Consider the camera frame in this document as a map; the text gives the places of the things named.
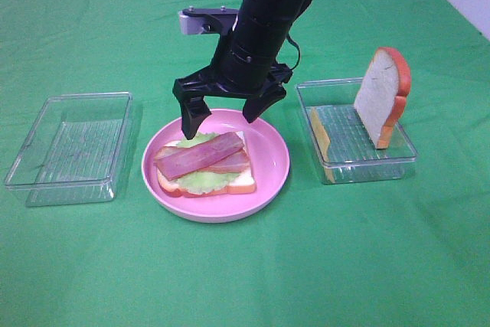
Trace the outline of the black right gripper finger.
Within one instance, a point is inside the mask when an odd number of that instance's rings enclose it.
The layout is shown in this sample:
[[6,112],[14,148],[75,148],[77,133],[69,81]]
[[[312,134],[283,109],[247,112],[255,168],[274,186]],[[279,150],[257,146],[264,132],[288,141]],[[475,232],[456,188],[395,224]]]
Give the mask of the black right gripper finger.
[[180,103],[181,131],[186,139],[193,139],[200,125],[211,115],[202,96],[192,97]]
[[271,107],[274,103],[282,100],[286,96],[283,87],[271,87],[261,96],[246,99],[243,105],[243,117],[248,123],[254,122],[260,115]]

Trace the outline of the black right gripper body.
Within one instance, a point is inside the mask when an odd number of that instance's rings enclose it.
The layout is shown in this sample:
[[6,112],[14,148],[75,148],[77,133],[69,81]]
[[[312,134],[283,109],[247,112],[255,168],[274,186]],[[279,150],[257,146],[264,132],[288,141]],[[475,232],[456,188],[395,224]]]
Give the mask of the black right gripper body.
[[245,87],[238,87],[212,66],[206,66],[187,77],[176,79],[172,92],[180,103],[188,102],[195,97],[220,96],[243,99],[249,104],[263,104],[269,107],[286,96],[283,84],[288,83],[291,77],[291,68],[286,64],[274,62],[260,86],[250,90],[250,77],[246,78]]

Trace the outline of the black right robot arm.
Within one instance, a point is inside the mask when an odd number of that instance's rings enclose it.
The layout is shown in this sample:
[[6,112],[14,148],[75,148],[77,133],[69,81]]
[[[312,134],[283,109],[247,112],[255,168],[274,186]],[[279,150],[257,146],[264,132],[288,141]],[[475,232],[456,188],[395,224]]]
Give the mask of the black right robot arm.
[[192,8],[180,11],[183,34],[218,34],[208,66],[178,78],[173,94],[181,108],[181,131],[187,139],[196,135],[211,114],[206,96],[245,101],[243,116],[251,123],[281,100],[283,84],[292,70],[276,62],[293,22],[312,0],[243,0],[239,9]]

